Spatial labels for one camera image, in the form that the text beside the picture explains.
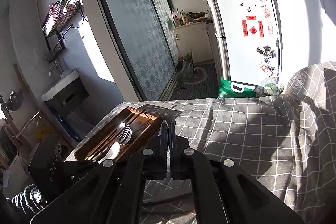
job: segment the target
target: wire basket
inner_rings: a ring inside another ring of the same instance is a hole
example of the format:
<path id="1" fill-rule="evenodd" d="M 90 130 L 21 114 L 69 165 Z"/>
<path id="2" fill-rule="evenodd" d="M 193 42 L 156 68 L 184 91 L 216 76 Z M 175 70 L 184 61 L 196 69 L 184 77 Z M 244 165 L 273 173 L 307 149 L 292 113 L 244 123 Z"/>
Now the wire basket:
<path id="1" fill-rule="evenodd" d="M 80 9 L 79 0 L 61 0 L 53 4 L 42 28 L 46 37 L 60 32 L 69 19 Z"/>

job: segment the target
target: frying pan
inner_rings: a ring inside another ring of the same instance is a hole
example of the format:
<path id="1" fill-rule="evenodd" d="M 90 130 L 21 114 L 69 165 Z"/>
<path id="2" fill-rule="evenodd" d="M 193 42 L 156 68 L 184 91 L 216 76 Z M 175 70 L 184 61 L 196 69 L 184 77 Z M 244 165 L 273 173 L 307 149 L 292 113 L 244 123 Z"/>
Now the frying pan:
<path id="1" fill-rule="evenodd" d="M 192 19 L 196 19 L 196 18 L 205 16 L 205 12 L 200 12 L 200 13 L 189 12 L 188 15 L 189 15 Z"/>

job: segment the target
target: white ceramic spoon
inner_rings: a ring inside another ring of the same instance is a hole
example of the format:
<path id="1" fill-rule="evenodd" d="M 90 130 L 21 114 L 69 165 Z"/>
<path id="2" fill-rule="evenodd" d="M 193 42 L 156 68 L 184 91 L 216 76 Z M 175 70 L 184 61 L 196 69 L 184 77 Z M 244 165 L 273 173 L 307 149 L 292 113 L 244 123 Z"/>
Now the white ceramic spoon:
<path id="1" fill-rule="evenodd" d="M 112 146 L 110 147 L 109 151 L 104 156 L 104 158 L 98 161 L 98 163 L 102 163 L 106 159 L 113 160 L 115 157 L 119 155 L 119 153 L 120 153 L 120 143 L 115 142 L 114 144 L 112 144 Z"/>

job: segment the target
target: plastic bag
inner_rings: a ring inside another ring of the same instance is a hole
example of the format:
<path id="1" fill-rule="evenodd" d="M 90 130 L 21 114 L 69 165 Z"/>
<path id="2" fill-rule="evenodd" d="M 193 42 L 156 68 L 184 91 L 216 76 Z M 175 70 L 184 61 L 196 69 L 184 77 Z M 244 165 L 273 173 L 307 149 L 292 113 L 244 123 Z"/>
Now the plastic bag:
<path id="1" fill-rule="evenodd" d="M 193 64 L 183 61 L 182 69 L 176 73 L 175 78 L 179 82 L 185 82 L 191 79 L 193 73 L 194 73 Z"/>
<path id="2" fill-rule="evenodd" d="M 256 93 L 250 90 L 246 85 L 238 84 L 222 78 L 221 85 L 218 87 L 217 99 L 224 98 L 255 98 Z"/>
<path id="3" fill-rule="evenodd" d="M 278 77 L 267 77 L 261 82 L 261 86 L 264 88 L 264 92 L 268 95 L 280 95 L 284 86 L 278 83 Z"/>

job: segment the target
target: tiled floor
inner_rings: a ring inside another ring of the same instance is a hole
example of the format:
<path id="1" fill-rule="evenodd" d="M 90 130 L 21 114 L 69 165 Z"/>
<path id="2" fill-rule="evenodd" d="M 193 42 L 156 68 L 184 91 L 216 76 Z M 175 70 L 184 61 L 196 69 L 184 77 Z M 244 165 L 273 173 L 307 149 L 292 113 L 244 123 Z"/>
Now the tiled floor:
<path id="1" fill-rule="evenodd" d="M 185 85 L 178 82 L 169 100 L 217 98 L 217 76 L 215 65 L 206 64 L 196 67 L 204 68 L 208 74 L 208 78 L 196 85 Z"/>

